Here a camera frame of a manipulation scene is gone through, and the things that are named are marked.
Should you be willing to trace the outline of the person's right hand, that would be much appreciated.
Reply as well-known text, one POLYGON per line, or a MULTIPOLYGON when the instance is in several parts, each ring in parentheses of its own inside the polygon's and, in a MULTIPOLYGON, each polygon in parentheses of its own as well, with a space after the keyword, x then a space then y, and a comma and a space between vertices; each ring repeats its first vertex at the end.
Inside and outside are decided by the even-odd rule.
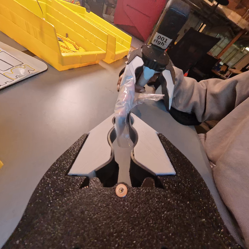
MULTIPOLYGON (((120 84, 121 84, 121 81, 122 81, 122 77, 123 77, 123 73, 124 73, 124 70, 125 70, 125 67, 120 71, 119 73, 119 80, 117 82, 117 91, 119 92, 119 89, 120 89, 120 84)), ((149 87, 152 87, 152 93, 155 93, 155 82, 158 78, 158 76, 160 75, 160 73, 156 73, 154 74, 148 81, 147 85, 149 87)), ((135 92, 137 93, 145 93, 145 87, 142 87, 142 86, 138 86, 138 85, 135 85, 135 92)))

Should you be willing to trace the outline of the pile of yellow parts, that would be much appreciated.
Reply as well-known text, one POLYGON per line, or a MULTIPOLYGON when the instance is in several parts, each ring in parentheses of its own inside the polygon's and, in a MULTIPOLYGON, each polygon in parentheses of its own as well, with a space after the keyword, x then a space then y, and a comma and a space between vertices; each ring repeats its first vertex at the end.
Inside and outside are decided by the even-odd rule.
POLYGON ((68 37, 64 37, 57 33, 57 39, 59 42, 61 53, 85 52, 85 49, 79 47, 74 41, 72 41, 68 37))

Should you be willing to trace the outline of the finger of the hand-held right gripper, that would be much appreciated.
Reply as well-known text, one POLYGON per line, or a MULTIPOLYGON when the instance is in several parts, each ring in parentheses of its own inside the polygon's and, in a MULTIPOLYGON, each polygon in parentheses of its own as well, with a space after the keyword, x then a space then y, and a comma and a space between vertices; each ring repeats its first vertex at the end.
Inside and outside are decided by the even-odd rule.
POLYGON ((136 70, 142 68, 144 62, 141 57, 134 57, 127 61, 126 73, 126 91, 127 92, 145 92, 145 87, 136 85, 136 70))
POLYGON ((164 101, 164 106, 167 111, 170 111, 172 100, 173 100, 173 92, 174 92, 174 81, 171 75, 170 70, 164 70, 160 75, 160 83, 164 101))

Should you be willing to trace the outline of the black office chair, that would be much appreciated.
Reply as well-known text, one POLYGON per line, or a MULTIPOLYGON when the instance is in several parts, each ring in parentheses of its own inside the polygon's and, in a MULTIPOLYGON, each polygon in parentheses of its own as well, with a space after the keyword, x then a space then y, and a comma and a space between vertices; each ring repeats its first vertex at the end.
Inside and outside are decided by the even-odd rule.
POLYGON ((207 79, 218 61, 208 52, 220 38, 190 28, 179 42, 167 51, 173 65, 198 82, 207 79))

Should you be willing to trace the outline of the red plastic bin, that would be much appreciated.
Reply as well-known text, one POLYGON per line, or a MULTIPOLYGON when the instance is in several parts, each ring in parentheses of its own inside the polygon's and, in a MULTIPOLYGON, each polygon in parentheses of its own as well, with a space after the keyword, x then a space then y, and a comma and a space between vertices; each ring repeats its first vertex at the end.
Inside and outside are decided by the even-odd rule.
POLYGON ((118 0, 114 24, 145 42, 159 20, 167 0, 118 0))

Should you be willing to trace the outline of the person's right forearm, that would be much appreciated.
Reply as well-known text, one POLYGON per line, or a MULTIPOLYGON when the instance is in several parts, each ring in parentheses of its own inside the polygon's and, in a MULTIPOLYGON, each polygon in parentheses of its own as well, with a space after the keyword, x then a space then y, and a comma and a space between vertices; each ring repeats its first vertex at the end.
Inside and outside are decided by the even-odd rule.
POLYGON ((196 115, 199 122, 222 120, 232 117, 248 117, 249 72, 228 79, 211 78, 197 81, 185 77, 183 71, 175 71, 173 108, 196 115))

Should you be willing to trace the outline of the clear plastic bag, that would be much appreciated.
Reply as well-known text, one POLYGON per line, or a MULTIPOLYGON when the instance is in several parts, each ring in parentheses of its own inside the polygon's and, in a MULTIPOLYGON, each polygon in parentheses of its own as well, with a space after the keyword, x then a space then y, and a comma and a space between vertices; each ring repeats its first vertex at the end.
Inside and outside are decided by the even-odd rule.
POLYGON ((115 104, 115 132, 117 143, 121 148, 132 147, 132 140, 129 135, 128 117, 132 108, 142 104, 146 100, 159 101, 163 94, 146 94, 135 92, 135 78, 129 68, 125 68, 120 83, 119 94, 115 104))

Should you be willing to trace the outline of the person's beige sweatshirt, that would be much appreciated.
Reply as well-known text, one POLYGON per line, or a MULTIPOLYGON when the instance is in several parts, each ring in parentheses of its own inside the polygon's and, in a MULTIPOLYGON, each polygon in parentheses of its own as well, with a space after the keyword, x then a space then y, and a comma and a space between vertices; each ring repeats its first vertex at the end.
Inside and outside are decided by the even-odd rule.
POLYGON ((199 134, 216 188, 249 243, 249 101, 245 99, 206 134, 199 134))

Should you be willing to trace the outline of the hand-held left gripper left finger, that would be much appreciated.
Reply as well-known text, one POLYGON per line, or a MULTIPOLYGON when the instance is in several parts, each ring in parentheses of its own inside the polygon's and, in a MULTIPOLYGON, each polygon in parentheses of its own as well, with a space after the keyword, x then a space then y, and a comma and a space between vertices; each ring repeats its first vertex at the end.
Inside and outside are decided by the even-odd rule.
POLYGON ((97 177, 103 186, 117 184, 119 165, 114 156, 113 142, 117 138, 114 125, 112 114, 87 134, 68 170, 69 176, 97 177))

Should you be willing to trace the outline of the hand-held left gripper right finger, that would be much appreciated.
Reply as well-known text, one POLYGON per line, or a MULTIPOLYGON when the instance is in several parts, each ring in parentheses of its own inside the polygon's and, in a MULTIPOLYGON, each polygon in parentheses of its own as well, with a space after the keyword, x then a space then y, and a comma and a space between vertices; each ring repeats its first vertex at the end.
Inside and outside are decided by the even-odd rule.
POLYGON ((176 176, 156 130, 133 113, 128 116, 128 129, 133 143, 129 168, 132 186, 142 186, 146 178, 162 186, 159 177, 176 176))

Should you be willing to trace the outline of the black textured pad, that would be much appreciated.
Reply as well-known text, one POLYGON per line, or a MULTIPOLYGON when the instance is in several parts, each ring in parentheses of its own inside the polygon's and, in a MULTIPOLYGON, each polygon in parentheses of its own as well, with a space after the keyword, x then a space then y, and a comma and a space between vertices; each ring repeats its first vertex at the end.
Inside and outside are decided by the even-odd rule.
POLYGON ((199 122, 196 118, 195 114, 188 114, 182 111, 179 111, 173 107, 169 110, 170 115, 176 120, 178 123, 185 125, 185 126, 198 126, 202 122, 199 122))

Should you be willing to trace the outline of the yellow divided bin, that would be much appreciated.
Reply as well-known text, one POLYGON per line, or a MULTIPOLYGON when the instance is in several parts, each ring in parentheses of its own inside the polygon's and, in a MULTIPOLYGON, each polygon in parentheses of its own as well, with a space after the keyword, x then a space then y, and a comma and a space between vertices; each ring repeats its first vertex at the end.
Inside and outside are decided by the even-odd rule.
POLYGON ((0 1, 1 31, 58 71, 97 64, 107 54, 108 35, 64 1, 0 1), (58 36, 85 51, 63 53, 58 36))

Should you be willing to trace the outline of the white sticker sheet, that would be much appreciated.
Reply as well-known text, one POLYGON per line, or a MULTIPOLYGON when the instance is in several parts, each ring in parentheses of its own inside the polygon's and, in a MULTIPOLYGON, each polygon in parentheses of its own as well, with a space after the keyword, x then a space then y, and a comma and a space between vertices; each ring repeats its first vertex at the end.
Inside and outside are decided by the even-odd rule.
POLYGON ((33 66, 20 61, 7 51, 0 49, 0 89, 15 84, 38 73, 33 66))

